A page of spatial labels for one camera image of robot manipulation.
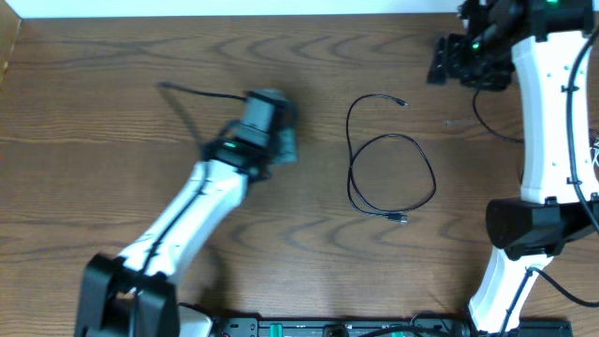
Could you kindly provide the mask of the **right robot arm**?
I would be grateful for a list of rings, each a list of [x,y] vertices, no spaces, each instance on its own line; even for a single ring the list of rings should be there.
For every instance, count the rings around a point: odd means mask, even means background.
[[[478,92],[519,84],[524,166],[517,198],[492,200],[493,249],[467,305],[473,336],[564,336],[566,323],[526,323],[536,279],[569,242],[598,229],[587,76],[598,38],[590,1],[467,0],[465,31],[438,40],[429,83],[456,79]]]

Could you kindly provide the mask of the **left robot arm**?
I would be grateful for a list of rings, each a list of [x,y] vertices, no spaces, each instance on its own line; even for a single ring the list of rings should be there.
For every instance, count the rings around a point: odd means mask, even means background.
[[[298,111],[280,90],[250,91],[245,111],[207,143],[179,194],[116,257],[98,254],[81,282],[77,336],[208,336],[212,319],[177,286],[218,225],[270,167],[297,160]]]

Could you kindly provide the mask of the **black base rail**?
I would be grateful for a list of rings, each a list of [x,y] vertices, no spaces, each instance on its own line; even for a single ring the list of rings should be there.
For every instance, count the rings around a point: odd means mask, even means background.
[[[181,336],[199,337],[327,337],[327,336],[508,336],[573,337],[562,319],[521,319],[516,327],[501,322],[491,331],[479,330],[469,315],[423,312],[408,318],[309,318],[258,314],[211,315],[197,305],[179,305]]]

